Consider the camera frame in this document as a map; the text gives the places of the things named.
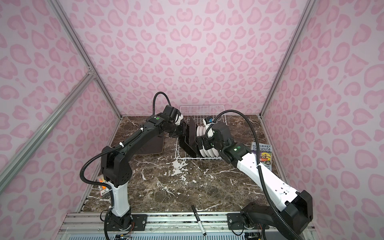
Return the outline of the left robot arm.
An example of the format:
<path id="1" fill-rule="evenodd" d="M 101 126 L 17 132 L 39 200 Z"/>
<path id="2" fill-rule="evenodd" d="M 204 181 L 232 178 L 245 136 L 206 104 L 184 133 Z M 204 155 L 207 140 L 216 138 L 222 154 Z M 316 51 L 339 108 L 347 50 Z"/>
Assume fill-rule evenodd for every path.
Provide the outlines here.
<path id="1" fill-rule="evenodd" d="M 105 147 L 101 157 L 101 172 L 112 193 L 112 214 L 122 218 L 130 211 L 128 182 L 132 177 L 130 160 L 144 145 L 162 133 L 177 138 L 185 134 L 186 121 L 182 113 L 169 105 L 163 112 L 152 115 L 140 128 L 116 146 Z"/>

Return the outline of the floral square plate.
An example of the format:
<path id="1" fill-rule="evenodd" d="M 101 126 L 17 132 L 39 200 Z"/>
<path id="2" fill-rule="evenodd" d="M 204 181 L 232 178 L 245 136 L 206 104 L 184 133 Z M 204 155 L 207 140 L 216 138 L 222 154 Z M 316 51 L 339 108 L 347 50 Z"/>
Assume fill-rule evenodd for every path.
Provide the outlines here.
<path id="1" fill-rule="evenodd" d="M 190 127 L 190 146 L 194 149 L 196 153 L 196 157 L 198 156 L 197 154 L 197 144 L 196 144 L 196 130 L 197 130 L 197 125 L 195 123 L 195 120 L 192 118 L 192 116 L 189 116 L 189 123 Z"/>

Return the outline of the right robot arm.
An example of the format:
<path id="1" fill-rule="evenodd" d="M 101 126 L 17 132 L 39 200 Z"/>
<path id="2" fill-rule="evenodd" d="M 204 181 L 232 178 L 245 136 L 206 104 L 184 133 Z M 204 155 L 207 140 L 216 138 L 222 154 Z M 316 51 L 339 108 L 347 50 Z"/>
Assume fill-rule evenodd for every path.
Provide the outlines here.
<path id="1" fill-rule="evenodd" d="M 260 155 L 237 143 L 223 123 L 195 128 L 196 144 L 201 152 L 220 156 L 225 162 L 252 179 L 264 191 L 268 206 L 249 203 L 241 213 L 254 224 L 276 227 L 288 240 L 300 240 L 313 220 L 313 198 L 283 182 L 260 161 Z"/>

